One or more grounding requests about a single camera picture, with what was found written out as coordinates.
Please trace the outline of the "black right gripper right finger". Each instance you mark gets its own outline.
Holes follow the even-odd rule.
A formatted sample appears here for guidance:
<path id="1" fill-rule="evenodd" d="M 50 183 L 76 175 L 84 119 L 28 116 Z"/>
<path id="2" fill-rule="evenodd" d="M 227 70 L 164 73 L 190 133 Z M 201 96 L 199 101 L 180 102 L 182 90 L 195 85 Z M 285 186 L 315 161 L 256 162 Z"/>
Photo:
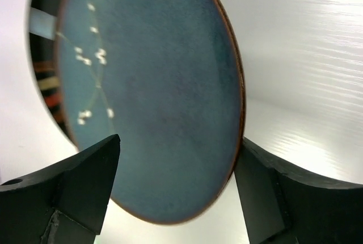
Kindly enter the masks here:
<path id="1" fill-rule="evenodd" d="M 247 138 L 234 173 L 250 243 L 362 244 L 362 185 L 303 169 Z"/>

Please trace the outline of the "brown striped rim plate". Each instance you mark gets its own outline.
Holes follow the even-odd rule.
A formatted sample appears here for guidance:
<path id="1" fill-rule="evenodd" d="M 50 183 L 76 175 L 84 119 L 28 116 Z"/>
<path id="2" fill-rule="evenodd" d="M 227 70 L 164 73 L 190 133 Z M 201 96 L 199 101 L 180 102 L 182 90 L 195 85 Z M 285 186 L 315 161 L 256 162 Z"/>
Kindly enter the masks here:
<path id="1" fill-rule="evenodd" d="M 29 52 L 41 98 L 54 122 L 72 141 L 62 109 L 60 80 L 57 76 L 55 37 L 62 0 L 30 0 L 28 15 Z"/>

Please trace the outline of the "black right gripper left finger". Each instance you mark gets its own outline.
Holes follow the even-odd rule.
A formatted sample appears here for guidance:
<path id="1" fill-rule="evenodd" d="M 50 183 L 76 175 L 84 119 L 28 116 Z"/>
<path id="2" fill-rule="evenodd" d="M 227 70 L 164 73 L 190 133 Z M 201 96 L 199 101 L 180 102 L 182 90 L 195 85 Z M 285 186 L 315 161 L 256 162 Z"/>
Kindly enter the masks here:
<path id="1" fill-rule="evenodd" d="M 33 173 L 1 184 L 1 243 L 94 243 L 120 155 L 111 135 Z"/>

